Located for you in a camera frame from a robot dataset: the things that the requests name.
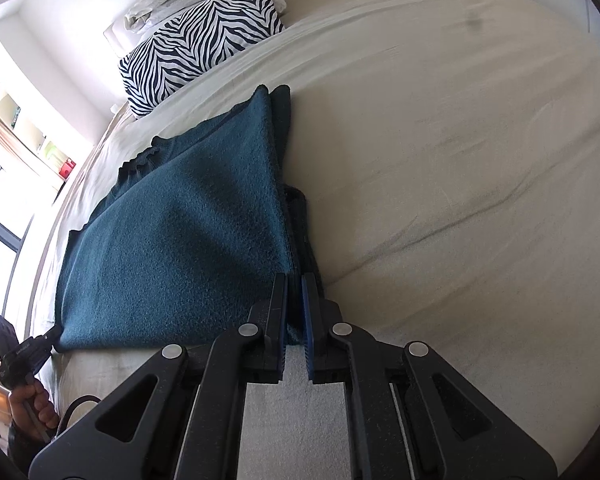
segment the human hand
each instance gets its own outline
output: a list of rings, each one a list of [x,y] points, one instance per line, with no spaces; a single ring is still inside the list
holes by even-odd
[[[38,433],[33,421],[29,418],[23,402],[33,398],[33,405],[38,412],[38,418],[42,424],[52,430],[58,427],[59,417],[53,403],[49,401],[49,392],[39,380],[34,384],[27,386],[18,386],[9,394],[9,404],[11,405],[11,415],[13,422],[20,430],[33,440],[42,442],[42,437]]]

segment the finger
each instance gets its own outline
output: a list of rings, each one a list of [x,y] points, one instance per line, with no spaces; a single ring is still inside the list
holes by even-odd
[[[51,417],[51,420],[46,424],[46,426],[50,430],[52,430],[54,428],[57,428],[59,423],[60,423],[60,417],[58,416],[58,414],[56,412],[54,412],[54,416]]]
[[[31,384],[28,386],[18,386],[14,388],[9,394],[9,402],[13,404],[21,404],[26,399],[30,399],[36,394],[35,386]]]
[[[46,392],[45,387],[42,385],[42,383],[39,380],[34,379],[33,385],[36,387],[36,393],[37,394],[41,394],[42,392]]]
[[[51,420],[55,416],[56,412],[54,411],[54,406],[51,403],[48,403],[48,405],[42,410],[40,410],[40,412],[38,413],[38,418],[40,419],[40,422],[43,422],[44,424],[51,422]]]
[[[34,407],[40,411],[49,403],[49,392],[43,391],[41,394],[36,396],[36,399],[33,401]]]

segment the bed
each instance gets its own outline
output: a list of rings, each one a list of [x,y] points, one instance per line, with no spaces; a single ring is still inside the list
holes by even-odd
[[[62,205],[32,332],[123,162],[287,84],[285,181],[327,297],[380,340],[428,342],[564,470],[600,424],[600,48],[528,0],[286,2],[281,34],[117,113]],[[43,381],[62,412],[154,351],[56,354]],[[301,348],[286,362],[250,389],[240,477],[347,478],[342,389],[308,384]]]

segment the black sleeve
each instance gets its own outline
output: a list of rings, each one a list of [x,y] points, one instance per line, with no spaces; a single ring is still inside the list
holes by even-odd
[[[33,458],[45,447],[44,442],[33,440],[29,435],[23,433],[13,421],[9,426],[9,445],[7,447],[7,456],[24,473],[29,473],[29,467]]]

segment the black cable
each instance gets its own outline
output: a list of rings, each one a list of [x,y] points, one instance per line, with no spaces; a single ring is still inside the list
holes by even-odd
[[[69,407],[64,412],[62,419],[60,420],[60,424],[58,424],[58,431],[56,432],[56,436],[60,436],[60,434],[66,430],[67,425],[69,424],[69,419],[74,414],[75,409],[85,402],[95,402],[96,404],[100,402],[100,399],[93,395],[83,395],[74,400]]]

